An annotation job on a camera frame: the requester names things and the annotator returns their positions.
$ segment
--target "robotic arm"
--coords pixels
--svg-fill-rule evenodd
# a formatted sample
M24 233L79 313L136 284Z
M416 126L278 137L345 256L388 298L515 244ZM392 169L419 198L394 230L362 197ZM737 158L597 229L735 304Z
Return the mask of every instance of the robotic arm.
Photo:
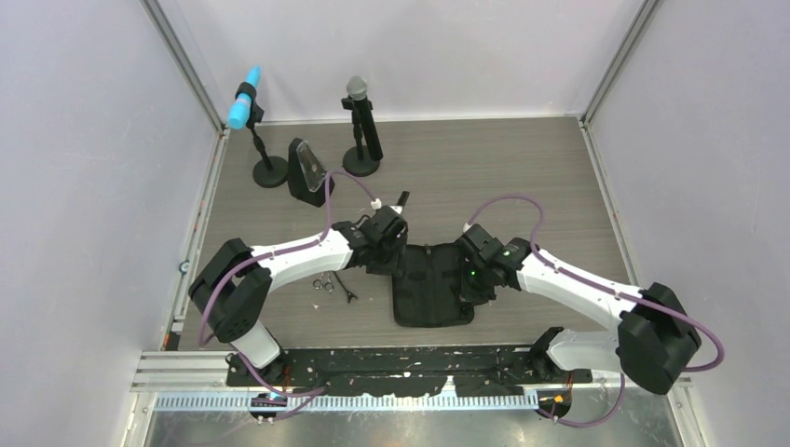
M240 239L229 240L197 277L189 294L205 313L209 297L232 268L255 256L281 253L241 269L238 285L226 284L216 304L208 309L208 322L217 339L232 344L266 375L281 351L257 317L267 295L297 279L354 266L364 266L372 274L398 274L408 231L401 216L405 197L398 206L382 207L359 225L333 224L320 243L303 250L298 247L319 237L271 247L247 247ZM551 298L606 329L548 329L529 352L541 376L576 369L612 371L625 373L650 392L666 394L701 344L700 336L687 323L619 298L620 293L641 296L685 315L674 293L661 284L647 290L618 284L566 264L543 249L538 248L538 255L525 239L517 237L504 245L478 224L465 228L456 244L465 254L461 297L491 299L495 287L510 287ZM585 282L605 284L613 292Z

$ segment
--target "white cylinder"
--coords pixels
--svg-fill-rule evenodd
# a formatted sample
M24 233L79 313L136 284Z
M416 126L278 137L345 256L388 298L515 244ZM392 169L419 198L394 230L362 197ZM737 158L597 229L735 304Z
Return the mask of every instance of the white cylinder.
M279 345L261 320L255 321L247 333L233 341L233 347L244 354L255 368L263 368L279 355Z

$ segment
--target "blue microphone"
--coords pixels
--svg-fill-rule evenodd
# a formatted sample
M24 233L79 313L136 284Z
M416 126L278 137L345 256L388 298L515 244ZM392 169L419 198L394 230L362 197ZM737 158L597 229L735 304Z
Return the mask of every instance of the blue microphone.
M258 81L261 80L261 67L255 65L247 74L246 82L255 88L258 88ZM239 93L236 97L236 102L230 106L230 112L227 114L227 124L232 129L241 129L247 125L247 120L250 119L250 109L252 108L252 98L247 93Z

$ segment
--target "silver microphone grille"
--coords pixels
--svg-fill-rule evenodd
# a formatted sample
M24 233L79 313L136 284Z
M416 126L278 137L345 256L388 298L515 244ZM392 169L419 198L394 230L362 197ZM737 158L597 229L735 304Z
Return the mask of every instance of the silver microphone grille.
M346 92L354 101L364 100L368 96L368 83L362 76L353 76L346 84Z

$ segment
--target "black microphone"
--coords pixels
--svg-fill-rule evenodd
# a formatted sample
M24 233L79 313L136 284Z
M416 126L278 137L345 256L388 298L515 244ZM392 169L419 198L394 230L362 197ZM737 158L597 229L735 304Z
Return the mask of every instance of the black microphone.
M354 110L360 117L362 133L365 135L370 158L373 161L379 161L384 157L384 154L381 152L381 142L378 140L378 132L375 130L371 112L373 106L368 100L368 83L361 76L354 76L346 84L346 92L354 103Z

